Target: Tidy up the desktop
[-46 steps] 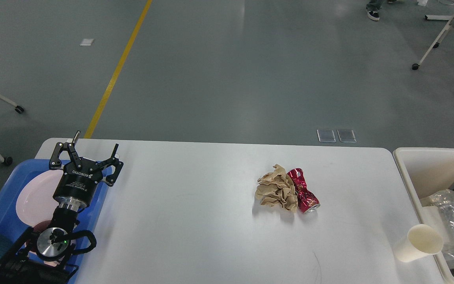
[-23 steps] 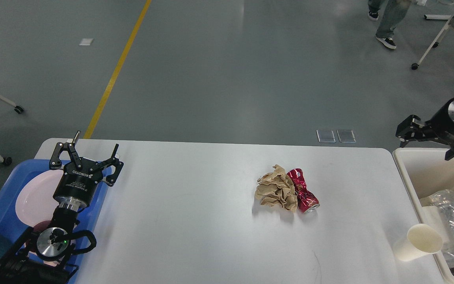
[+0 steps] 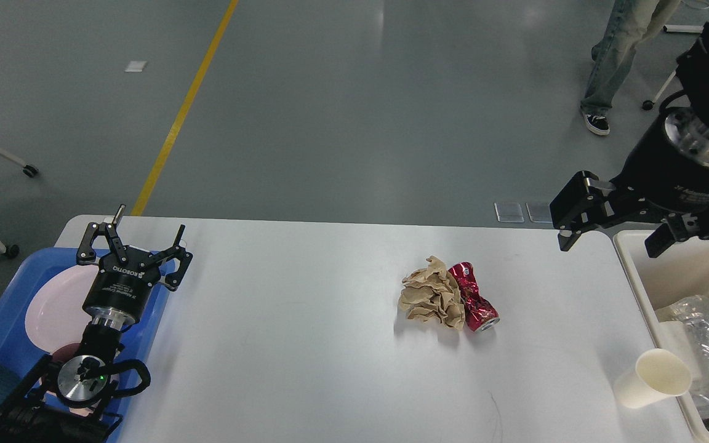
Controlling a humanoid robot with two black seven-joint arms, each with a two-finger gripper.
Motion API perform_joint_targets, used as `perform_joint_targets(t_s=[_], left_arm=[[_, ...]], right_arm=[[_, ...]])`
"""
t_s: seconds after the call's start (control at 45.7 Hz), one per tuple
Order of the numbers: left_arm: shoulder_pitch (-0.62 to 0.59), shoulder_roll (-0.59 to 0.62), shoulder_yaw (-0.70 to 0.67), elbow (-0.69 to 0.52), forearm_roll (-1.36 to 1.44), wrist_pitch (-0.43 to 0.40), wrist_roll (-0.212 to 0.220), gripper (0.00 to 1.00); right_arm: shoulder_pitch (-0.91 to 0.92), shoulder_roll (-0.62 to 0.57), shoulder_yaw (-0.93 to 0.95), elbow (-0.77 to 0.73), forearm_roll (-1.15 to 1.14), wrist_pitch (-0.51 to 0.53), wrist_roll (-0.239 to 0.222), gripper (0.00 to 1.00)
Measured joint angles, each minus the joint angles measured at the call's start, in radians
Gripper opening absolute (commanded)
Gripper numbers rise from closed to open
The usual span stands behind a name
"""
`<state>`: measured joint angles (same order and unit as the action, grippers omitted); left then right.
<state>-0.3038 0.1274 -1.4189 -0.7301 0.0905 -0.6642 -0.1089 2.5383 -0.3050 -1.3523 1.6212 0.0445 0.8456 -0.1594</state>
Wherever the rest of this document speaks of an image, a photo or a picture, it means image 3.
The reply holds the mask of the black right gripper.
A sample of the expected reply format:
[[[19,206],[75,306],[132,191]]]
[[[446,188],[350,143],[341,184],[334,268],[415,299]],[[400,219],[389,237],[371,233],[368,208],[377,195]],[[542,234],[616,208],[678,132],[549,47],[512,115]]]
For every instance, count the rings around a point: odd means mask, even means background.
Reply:
[[[709,239],[709,127],[691,108],[667,109],[611,182],[577,172],[550,214],[563,252],[588,231],[625,222],[659,225],[644,240],[650,258],[692,237]]]

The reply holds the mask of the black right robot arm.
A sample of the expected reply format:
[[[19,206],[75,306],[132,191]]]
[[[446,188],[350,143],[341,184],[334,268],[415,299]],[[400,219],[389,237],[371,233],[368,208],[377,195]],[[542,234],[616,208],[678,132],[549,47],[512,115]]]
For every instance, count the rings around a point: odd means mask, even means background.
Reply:
[[[664,101],[616,177],[582,170],[552,200],[561,250],[583,233],[625,222],[657,225],[644,241],[651,258],[693,236],[709,239],[709,22],[677,63],[678,95],[690,105]]]

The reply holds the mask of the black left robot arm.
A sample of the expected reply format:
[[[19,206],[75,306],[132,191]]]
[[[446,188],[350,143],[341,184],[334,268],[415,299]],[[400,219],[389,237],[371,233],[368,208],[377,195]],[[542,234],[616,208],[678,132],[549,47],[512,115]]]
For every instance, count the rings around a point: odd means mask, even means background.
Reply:
[[[193,255],[183,245],[185,225],[164,250],[125,244],[112,221],[87,225],[76,269],[91,272],[81,300],[59,314],[82,316],[73,352],[56,346],[39,356],[0,402],[0,442],[105,442],[121,425],[132,396],[150,386],[145,359],[168,292],[179,288]]]

